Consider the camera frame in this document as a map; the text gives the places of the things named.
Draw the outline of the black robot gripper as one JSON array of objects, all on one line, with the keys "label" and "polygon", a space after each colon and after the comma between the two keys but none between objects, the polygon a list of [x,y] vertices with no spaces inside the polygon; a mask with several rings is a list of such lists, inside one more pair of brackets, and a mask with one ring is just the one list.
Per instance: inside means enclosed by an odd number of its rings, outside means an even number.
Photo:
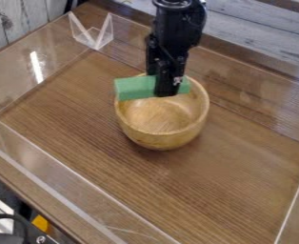
[{"label": "black robot gripper", "polygon": [[200,43],[207,21],[204,0],[152,0],[156,15],[147,37],[147,74],[156,75],[158,97],[188,93],[184,63]]}]

